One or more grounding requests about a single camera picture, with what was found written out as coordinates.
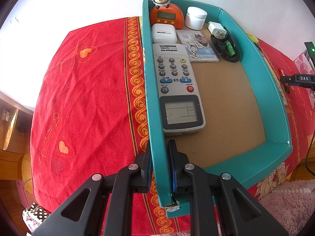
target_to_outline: pink geometric pattern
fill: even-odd
[[[301,74],[311,74],[313,75],[313,69],[311,68],[310,63],[308,62],[308,59],[305,57],[304,53],[301,53],[300,56],[298,56],[294,61],[297,69]],[[307,89],[308,96],[310,98],[310,102],[312,105],[312,109],[315,109],[315,95],[314,92],[311,89]]]

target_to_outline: remote control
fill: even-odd
[[[187,51],[182,44],[153,44],[155,72],[165,135],[205,127],[204,110]]]

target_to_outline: white wall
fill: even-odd
[[[295,59],[315,42],[315,19],[302,0],[196,0],[227,11],[243,29]],[[35,107],[43,76],[71,30],[139,16],[142,0],[19,0],[0,30],[0,90]],[[12,67],[20,84],[12,85]]]

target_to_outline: brown cardboard surface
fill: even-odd
[[[212,45],[206,24],[201,32]],[[206,127],[192,134],[165,137],[166,143],[175,139],[178,151],[202,168],[243,154],[266,141],[256,97],[241,63],[217,56],[218,63],[192,63]]]

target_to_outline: teal box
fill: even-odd
[[[225,26],[239,48],[241,55],[240,62],[253,88],[260,109],[266,142],[244,154],[235,156],[204,170],[216,175],[228,172],[248,189],[268,176],[292,153],[293,148],[291,146],[289,122],[278,87],[254,43],[223,9],[190,0],[172,0],[172,3],[179,6],[184,15],[186,15],[189,6],[205,10],[208,14],[206,23],[213,21]],[[153,58],[149,19],[149,12],[152,8],[153,2],[151,0],[143,0],[142,42],[145,51],[146,107],[158,199],[161,207],[174,204],[174,199],[179,202],[179,210],[167,212],[167,217],[173,218],[190,213],[189,197],[186,195],[176,196],[173,194],[171,187]]]

